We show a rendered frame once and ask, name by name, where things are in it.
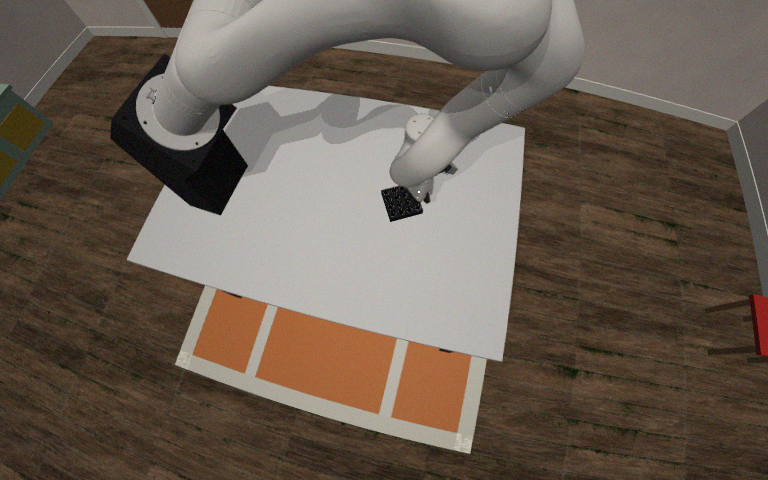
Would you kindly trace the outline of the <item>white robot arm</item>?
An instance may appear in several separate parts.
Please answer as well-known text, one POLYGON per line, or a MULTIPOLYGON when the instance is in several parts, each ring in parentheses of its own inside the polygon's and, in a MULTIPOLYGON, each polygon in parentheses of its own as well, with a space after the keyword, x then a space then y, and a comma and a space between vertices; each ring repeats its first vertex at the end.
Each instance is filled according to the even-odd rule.
POLYGON ((172 150, 204 146, 218 130, 220 105, 256 95, 339 45, 403 39, 485 71, 436 117, 407 121, 390 166, 402 187, 453 175, 452 161, 472 139, 565 88, 585 53, 574 0, 193 1, 165 73, 136 100, 143 130, 172 150))

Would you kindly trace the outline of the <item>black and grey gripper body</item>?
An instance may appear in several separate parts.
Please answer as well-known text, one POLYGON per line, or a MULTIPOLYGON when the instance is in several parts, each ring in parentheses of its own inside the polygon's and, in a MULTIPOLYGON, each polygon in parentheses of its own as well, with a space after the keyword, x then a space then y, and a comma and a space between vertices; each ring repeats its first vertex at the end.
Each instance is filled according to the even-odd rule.
POLYGON ((426 197, 426 193, 429 192, 430 196, 433 192, 433 186, 434 186, 434 177, 431 178, 429 181, 425 183, 421 183, 417 186, 413 187, 406 187, 409 192, 413 195, 413 197, 418 201, 421 202, 426 197))

